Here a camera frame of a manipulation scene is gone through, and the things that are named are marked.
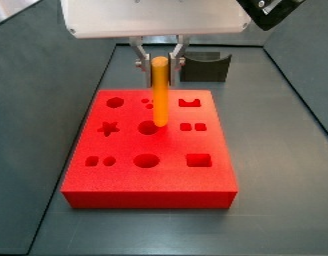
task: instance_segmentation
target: black bracket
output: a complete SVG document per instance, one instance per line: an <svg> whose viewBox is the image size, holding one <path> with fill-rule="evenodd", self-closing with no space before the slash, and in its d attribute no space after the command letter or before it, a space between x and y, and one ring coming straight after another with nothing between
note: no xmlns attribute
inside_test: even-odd
<svg viewBox="0 0 328 256"><path fill-rule="evenodd" d="M187 52L180 71L182 82L226 82L232 55L220 52Z"/></svg>

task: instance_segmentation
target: gray table surface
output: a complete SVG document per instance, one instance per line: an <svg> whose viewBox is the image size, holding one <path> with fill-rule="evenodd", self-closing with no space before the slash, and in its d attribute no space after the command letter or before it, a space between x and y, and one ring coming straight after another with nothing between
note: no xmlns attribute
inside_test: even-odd
<svg viewBox="0 0 328 256"><path fill-rule="evenodd" d="M171 48L148 47L152 56ZM328 254L328 137L262 48L232 53L228 80L208 89L240 192L230 210L73 210L56 193L33 255ZM102 89L143 88L135 54L120 46Z"/></svg>

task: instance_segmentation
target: shape sorter board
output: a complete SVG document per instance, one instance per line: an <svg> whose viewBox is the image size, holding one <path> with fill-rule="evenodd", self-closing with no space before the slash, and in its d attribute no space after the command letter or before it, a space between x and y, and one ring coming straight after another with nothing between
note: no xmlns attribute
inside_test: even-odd
<svg viewBox="0 0 328 256"><path fill-rule="evenodd" d="M151 90L102 90L61 192L73 208L230 208L238 184L210 91L170 91L170 122Z"/></svg>

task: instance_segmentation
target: circular hole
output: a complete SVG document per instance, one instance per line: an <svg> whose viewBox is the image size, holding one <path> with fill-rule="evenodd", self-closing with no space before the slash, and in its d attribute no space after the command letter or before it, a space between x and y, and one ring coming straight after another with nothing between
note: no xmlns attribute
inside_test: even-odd
<svg viewBox="0 0 328 256"><path fill-rule="evenodd" d="M136 156L134 163L140 168L152 168L159 164L160 160L156 155L143 154Z"/></svg>
<svg viewBox="0 0 328 256"><path fill-rule="evenodd" d="M144 135L152 135L159 131L159 127L155 125L154 121L144 121L138 126L138 130Z"/></svg>
<svg viewBox="0 0 328 256"><path fill-rule="evenodd" d="M124 105L124 99L115 97L107 101L107 106L110 108L120 108Z"/></svg>
<svg viewBox="0 0 328 256"><path fill-rule="evenodd" d="M106 166L112 166L115 163L116 163L116 159L112 156L106 158L106 160L104 160Z"/></svg>

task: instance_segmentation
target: orange peg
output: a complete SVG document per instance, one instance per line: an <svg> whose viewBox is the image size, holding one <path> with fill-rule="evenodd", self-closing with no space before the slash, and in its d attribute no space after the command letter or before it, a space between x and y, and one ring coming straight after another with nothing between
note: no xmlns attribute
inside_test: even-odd
<svg viewBox="0 0 328 256"><path fill-rule="evenodd" d="M170 65L168 58L160 56L151 62L152 90L154 90L154 122L163 127L168 123L168 88Z"/></svg>

